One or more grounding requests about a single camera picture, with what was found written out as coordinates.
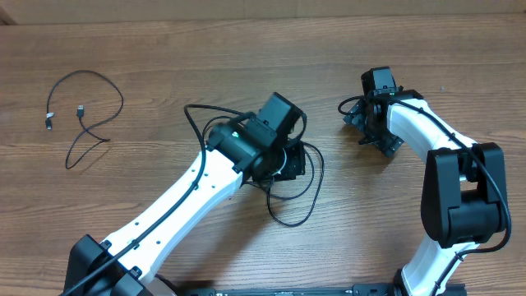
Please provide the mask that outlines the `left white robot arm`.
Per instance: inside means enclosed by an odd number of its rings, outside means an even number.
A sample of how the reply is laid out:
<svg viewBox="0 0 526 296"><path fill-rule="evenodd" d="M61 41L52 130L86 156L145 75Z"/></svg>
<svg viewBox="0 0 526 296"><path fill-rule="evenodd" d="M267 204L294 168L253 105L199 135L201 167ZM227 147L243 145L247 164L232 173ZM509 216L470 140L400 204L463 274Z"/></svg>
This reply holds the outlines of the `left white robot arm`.
<svg viewBox="0 0 526 296"><path fill-rule="evenodd" d="M249 178L281 172L291 138L306 114L278 93L257 112L234 112L217 123L189 169L149 208L102 243L86 235L70 251L65 295L174 295L159 268L215 206Z"/></svg>

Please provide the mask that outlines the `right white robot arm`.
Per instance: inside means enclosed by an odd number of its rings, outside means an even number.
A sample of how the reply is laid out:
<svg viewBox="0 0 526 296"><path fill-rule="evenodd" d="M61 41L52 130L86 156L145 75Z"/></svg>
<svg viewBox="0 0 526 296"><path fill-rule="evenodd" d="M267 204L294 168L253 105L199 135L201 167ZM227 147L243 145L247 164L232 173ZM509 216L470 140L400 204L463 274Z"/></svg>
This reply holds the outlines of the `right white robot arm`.
<svg viewBox="0 0 526 296"><path fill-rule="evenodd" d="M363 93L344 121L391 157L407 144L425 164L420 212L426 234L409 263L388 284L356 284L355 295L465 295L448 279L470 254L501 250L512 230L505 157L494 142L478 143L437 116L422 95L396 84L389 67L361 76Z"/></svg>

